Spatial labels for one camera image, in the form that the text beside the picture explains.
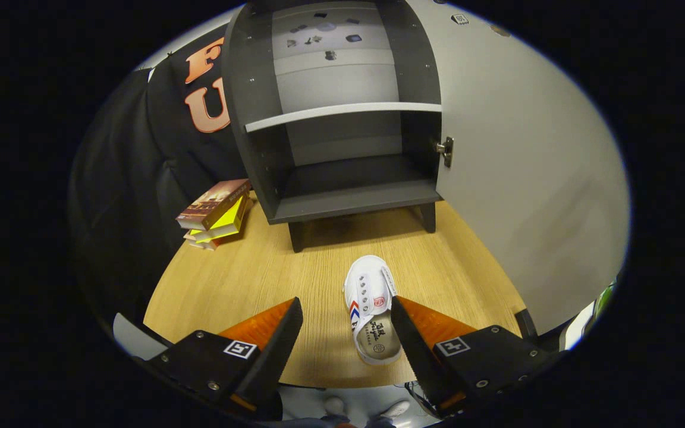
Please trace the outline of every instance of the table surface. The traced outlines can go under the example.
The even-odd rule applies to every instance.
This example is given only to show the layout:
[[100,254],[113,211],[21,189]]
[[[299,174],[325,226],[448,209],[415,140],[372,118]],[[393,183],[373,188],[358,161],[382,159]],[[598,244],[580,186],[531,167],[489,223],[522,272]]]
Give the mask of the table surface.
[[300,298],[303,326],[280,382],[364,388],[416,380],[405,354],[387,366],[362,362],[353,345],[343,281],[365,254],[388,262],[397,292],[475,328],[519,335],[524,303],[503,269],[445,201],[437,231],[422,228],[417,207],[305,223],[294,253],[288,227],[269,225],[255,193],[240,235],[216,250],[182,244],[161,276],[144,323],[176,343],[195,330],[223,331],[289,298]]

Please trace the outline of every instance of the book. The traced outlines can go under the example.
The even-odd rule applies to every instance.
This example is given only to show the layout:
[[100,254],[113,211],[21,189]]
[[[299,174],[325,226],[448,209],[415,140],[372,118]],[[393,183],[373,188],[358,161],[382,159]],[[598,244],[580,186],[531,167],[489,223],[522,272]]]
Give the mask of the book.
[[206,231],[250,190],[250,180],[220,181],[176,217],[182,228]]
[[194,239],[198,243],[222,238],[224,236],[239,233],[242,227],[242,218],[245,212],[253,205],[253,200],[248,195],[242,195],[239,202],[231,206],[217,222],[207,231],[191,230],[184,236],[187,239]]
[[207,241],[207,242],[202,242],[202,243],[195,242],[195,241],[187,241],[187,243],[193,247],[200,247],[200,248],[204,248],[206,250],[214,250],[218,246],[218,239],[213,239],[212,241]]

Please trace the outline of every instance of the shoe on floor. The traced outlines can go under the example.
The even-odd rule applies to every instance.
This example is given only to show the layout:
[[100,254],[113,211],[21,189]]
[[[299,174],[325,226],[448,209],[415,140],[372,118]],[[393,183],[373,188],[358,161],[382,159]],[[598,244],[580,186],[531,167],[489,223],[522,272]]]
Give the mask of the shoe on floor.
[[345,416],[345,402],[339,396],[330,396],[324,400],[324,411],[329,415]]
[[395,282],[385,260],[367,255],[354,261],[344,290],[353,343],[364,363],[384,365],[398,360],[400,341],[389,317]]
[[383,414],[381,414],[381,417],[386,417],[388,419],[395,419],[399,417],[400,415],[404,414],[411,404],[404,400],[404,401],[398,401],[396,404],[393,404],[391,408],[387,409],[384,411]]

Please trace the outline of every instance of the floor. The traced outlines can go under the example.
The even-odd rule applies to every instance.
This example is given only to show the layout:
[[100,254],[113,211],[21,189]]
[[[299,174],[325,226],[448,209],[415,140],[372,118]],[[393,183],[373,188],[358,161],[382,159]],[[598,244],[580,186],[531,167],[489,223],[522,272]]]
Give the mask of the floor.
[[[418,385],[415,387],[415,391],[417,394],[421,394]],[[405,414],[392,421],[396,428],[421,428],[440,422],[440,419],[427,414],[416,400],[411,398],[403,385],[375,388],[327,388],[324,390],[283,385],[279,388],[279,394],[282,395],[284,406],[282,420],[323,417],[324,400],[329,396],[339,396],[345,401],[345,409],[348,412],[350,423],[359,428],[364,428],[369,417],[386,411],[389,406],[402,400],[410,401],[411,407]]]

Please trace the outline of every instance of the yellow book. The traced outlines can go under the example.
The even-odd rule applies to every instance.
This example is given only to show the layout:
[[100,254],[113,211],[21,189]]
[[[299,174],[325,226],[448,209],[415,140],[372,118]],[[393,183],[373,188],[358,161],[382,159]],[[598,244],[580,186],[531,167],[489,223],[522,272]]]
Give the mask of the yellow book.
[[194,241],[198,244],[201,244],[212,239],[239,233],[242,227],[242,217],[244,217],[247,206],[251,202],[250,197],[247,195],[240,197],[240,200],[234,206],[231,206],[208,230],[191,230],[187,235],[193,237]]

